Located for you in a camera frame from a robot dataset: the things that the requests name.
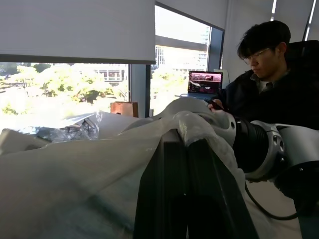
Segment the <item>hand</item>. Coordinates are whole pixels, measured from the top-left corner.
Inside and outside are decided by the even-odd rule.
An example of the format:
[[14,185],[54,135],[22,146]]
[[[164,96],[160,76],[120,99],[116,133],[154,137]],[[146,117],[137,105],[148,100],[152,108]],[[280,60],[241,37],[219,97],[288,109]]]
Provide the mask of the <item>hand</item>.
[[[213,101],[214,101],[216,104],[218,104],[220,107],[222,107],[222,108],[224,109],[224,106],[223,106],[221,100],[216,99],[216,100],[213,100]],[[208,105],[208,108],[209,108],[212,112],[215,112],[215,111],[216,111],[216,109],[214,109],[214,106],[213,106],[212,104],[209,104],[209,105]]]

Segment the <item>glasses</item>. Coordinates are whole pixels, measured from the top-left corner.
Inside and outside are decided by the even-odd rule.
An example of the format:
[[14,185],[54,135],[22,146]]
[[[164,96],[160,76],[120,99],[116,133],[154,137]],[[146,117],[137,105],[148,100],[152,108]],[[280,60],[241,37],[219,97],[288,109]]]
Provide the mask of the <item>glasses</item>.
[[267,51],[267,50],[269,50],[269,49],[270,49],[270,48],[266,48],[266,49],[264,49],[264,50],[261,50],[261,51],[256,52],[255,54],[251,55],[250,57],[245,58],[245,59],[244,59],[245,63],[246,63],[247,65],[250,65],[251,60],[252,60],[253,58],[256,59],[257,57],[261,56],[265,51]]

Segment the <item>laptop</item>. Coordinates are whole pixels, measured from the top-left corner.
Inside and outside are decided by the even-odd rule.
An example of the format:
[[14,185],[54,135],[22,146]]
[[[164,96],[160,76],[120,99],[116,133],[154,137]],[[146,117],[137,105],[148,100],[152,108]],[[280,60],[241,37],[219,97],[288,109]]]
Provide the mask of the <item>laptop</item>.
[[222,72],[190,71],[188,93],[182,97],[194,97],[200,100],[216,97],[223,85]]

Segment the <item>white plastic sheet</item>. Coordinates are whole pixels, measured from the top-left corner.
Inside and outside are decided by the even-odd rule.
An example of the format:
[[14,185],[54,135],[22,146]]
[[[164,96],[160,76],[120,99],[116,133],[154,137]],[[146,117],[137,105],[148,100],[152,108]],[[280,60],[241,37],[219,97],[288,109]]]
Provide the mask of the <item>white plastic sheet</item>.
[[[244,193],[232,148],[200,116],[183,111],[107,140],[72,141],[0,158],[0,235],[15,239],[132,238],[141,175],[161,136],[206,138]],[[266,217],[248,205],[261,239]]]

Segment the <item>window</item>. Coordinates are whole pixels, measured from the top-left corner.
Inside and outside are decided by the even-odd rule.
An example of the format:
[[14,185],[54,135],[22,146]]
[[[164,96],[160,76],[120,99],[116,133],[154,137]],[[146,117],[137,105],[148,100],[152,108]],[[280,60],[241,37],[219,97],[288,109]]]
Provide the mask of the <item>window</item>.
[[128,100],[125,64],[0,63],[0,132],[110,112]]
[[211,27],[159,6],[155,25],[161,42],[155,48],[156,65],[151,67],[151,109],[157,115],[187,93],[189,71],[207,70]]

